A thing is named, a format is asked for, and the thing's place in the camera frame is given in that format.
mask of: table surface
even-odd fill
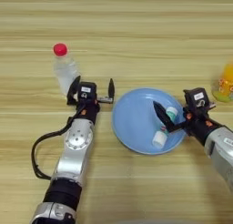
[[[138,87],[167,91],[184,103],[184,88],[218,77],[233,53],[233,0],[0,0],[0,219],[25,224],[48,187],[32,171],[37,137],[61,128],[66,106],[53,75],[51,48],[68,44],[85,80],[116,100]],[[233,128],[232,104],[211,116]],[[39,163],[52,173],[63,150],[47,140]],[[79,223],[172,219],[233,222],[233,196],[192,137],[158,157],[122,146],[111,129],[111,106],[96,123],[95,146],[78,208]]]

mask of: blue plate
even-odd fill
[[[112,127],[119,140],[128,148],[142,154],[164,154],[178,146],[186,133],[181,130],[168,135],[162,149],[153,146],[152,139],[162,123],[156,115],[153,100],[164,108],[178,110],[175,123],[184,120],[183,108],[169,94],[152,88],[140,88],[124,94],[115,104],[112,115]]]

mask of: black cable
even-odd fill
[[[82,110],[85,108],[85,104],[82,105],[81,107],[78,107],[77,108],[77,112],[68,120],[67,124],[60,130],[58,131],[55,131],[55,132],[51,132],[51,133],[47,133],[47,134],[44,134],[43,136],[41,136],[33,145],[32,147],[32,151],[31,151],[31,159],[32,159],[32,165],[33,165],[33,170],[35,172],[35,175],[38,177],[38,178],[41,178],[41,179],[48,179],[50,180],[51,177],[48,176],[47,174],[43,173],[40,169],[39,169],[39,166],[38,164],[36,163],[36,156],[35,156],[35,150],[36,150],[36,147],[37,145],[43,141],[43,140],[46,140],[46,139],[49,139],[51,137],[57,137],[57,136],[61,136],[63,135],[64,133],[67,132],[67,130],[71,127],[71,124],[72,122],[74,121],[75,118],[77,118],[77,116],[82,112]]]

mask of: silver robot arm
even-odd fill
[[[38,205],[31,224],[75,224],[76,210],[85,183],[88,158],[93,146],[94,125],[100,110],[99,103],[114,102],[115,87],[110,79],[108,97],[97,97],[96,84],[80,82],[71,85],[67,104],[76,106],[76,114],[64,128],[40,137],[32,148],[32,165],[38,178],[50,179],[43,202]],[[35,161],[35,147],[44,139],[65,134],[64,152],[57,162],[53,176],[44,174]]]
[[[31,224],[76,223],[76,208],[85,180],[88,157],[93,145],[94,124],[78,118],[65,135],[59,159],[44,201],[38,205]]]
[[[233,192],[233,132],[227,127],[211,132],[205,144],[205,152]]]
[[[166,110],[154,101],[154,109],[168,132],[184,129],[189,136],[204,146],[214,168],[227,181],[233,192],[233,132],[211,119],[208,111],[216,105],[208,99],[204,88],[184,90],[186,106],[183,108],[184,122],[174,124]]]

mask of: orange bottle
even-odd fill
[[[227,64],[213,96],[221,102],[233,101],[233,63]]]

